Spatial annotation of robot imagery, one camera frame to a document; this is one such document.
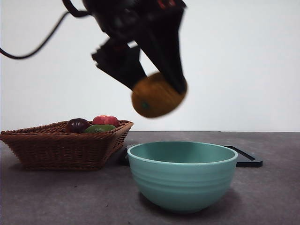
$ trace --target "dark purple fruit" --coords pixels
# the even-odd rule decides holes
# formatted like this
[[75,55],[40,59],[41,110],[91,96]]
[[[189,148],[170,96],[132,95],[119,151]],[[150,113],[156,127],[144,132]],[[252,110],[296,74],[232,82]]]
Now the dark purple fruit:
[[90,123],[82,118],[71,119],[67,123],[66,131],[68,133],[82,133],[86,128],[90,126]]

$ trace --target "gray tabletop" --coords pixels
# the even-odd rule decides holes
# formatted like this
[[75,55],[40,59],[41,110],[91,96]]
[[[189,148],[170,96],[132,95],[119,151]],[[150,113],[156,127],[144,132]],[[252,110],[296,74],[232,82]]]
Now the gray tabletop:
[[232,145],[263,158],[263,166],[237,168],[220,201],[180,215],[139,193],[130,168],[120,163],[123,150],[99,171],[26,171],[1,143],[1,224],[300,224],[299,132],[129,132],[124,146],[153,141]]

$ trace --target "green fruit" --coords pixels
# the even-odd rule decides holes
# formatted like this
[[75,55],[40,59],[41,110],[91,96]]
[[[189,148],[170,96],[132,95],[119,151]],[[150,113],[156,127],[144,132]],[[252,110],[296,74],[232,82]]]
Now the green fruit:
[[116,127],[110,124],[94,124],[89,126],[87,129],[84,130],[84,133],[100,133],[109,130],[113,130]]

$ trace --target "black tray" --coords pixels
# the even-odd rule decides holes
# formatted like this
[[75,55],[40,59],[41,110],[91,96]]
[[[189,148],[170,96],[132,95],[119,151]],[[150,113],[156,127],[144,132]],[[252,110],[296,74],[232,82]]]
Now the black tray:
[[[129,161],[128,161],[128,156],[127,156],[127,150],[134,146],[136,144],[131,144],[128,145],[121,158],[120,158],[120,163],[123,165],[129,165]],[[235,150],[238,153],[238,158],[237,158],[237,163],[236,163],[236,167],[261,167],[263,165],[263,160],[255,155],[255,154],[251,154],[248,153],[244,150],[240,150],[236,147],[233,147],[231,145],[223,145],[224,147],[230,148],[232,150]]]

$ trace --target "teal bowl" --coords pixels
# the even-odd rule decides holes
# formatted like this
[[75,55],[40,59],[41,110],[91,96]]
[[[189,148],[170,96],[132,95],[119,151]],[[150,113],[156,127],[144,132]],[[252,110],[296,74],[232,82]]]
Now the teal bowl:
[[237,152],[201,142],[151,142],[129,148],[130,170],[151,202],[177,213],[200,211],[230,187]]

